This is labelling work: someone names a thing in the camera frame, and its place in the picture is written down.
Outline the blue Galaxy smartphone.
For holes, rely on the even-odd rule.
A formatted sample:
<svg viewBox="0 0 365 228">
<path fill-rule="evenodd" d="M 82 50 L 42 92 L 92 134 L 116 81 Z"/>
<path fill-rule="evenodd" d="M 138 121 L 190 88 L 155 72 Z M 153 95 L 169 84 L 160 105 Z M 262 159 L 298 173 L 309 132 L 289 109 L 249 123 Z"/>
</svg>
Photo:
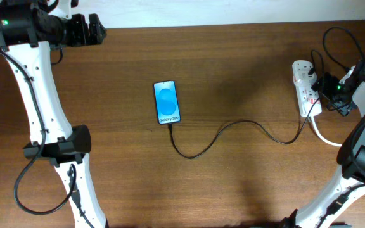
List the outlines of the blue Galaxy smartphone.
<svg viewBox="0 0 365 228">
<path fill-rule="evenodd" d="M 176 83 L 173 80 L 153 84 L 158 123 L 172 124 L 181 121 Z"/>
</svg>

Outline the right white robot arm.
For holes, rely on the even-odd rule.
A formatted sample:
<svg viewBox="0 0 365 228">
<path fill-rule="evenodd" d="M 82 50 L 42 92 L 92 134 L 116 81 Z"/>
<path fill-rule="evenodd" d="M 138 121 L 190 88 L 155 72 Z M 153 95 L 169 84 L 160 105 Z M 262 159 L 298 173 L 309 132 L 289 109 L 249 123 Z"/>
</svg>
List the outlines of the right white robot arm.
<svg viewBox="0 0 365 228">
<path fill-rule="evenodd" d="M 340 146 L 334 176 L 309 204 L 285 217 L 280 227 L 330 227 L 356 200 L 365 195 L 365 60 L 340 81 L 340 92 L 352 93 L 361 121 Z"/>
</svg>

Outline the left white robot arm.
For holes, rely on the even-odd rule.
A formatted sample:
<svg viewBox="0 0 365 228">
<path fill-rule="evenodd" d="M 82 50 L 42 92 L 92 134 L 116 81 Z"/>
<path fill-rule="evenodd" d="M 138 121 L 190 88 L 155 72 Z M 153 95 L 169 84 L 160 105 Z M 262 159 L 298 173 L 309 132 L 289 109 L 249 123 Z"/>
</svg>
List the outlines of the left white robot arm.
<svg viewBox="0 0 365 228">
<path fill-rule="evenodd" d="M 72 14 L 77 1 L 1 1 L 0 55 L 9 63 L 27 112 L 30 164 L 47 159 L 56 170 L 76 227 L 107 227 L 90 173 L 91 135 L 67 120 L 53 78 L 51 52 L 102 44 L 98 15 Z"/>
</svg>

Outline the white charger plug adapter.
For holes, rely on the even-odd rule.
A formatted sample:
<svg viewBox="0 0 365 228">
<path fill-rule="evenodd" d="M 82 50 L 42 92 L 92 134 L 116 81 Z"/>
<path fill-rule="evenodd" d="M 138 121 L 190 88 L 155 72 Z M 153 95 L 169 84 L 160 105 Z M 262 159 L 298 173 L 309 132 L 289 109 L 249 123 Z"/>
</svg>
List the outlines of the white charger plug adapter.
<svg viewBox="0 0 365 228">
<path fill-rule="evenodd" d="M 297 70 L 293 76 L 293 83 L 297 87 L 311 86 L 316 80 L 316 73 L 309 74 L 308 70 Z"/>
</svg>

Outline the white power strip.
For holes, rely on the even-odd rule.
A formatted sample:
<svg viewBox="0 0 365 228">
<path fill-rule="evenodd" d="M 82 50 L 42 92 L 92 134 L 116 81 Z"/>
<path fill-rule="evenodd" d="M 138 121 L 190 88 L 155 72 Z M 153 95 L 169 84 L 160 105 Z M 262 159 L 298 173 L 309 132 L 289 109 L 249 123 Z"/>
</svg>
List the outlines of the white power strip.
<svg viewBox="0 0 365 228">
<path fill-rule="evenodd" d="M 297 60 L 292 65 L 293 75 L 297 70 L 308 70 L 309 74 L 315 73 L 312 72 L 312 69 L 312 63 L 305 60 Z M 314 117 L 322 112 L 321 104 L 318 100 L 318 92 L 313 91 L 311 87 L 295 86 L 301 117 Z"/>
</svg>

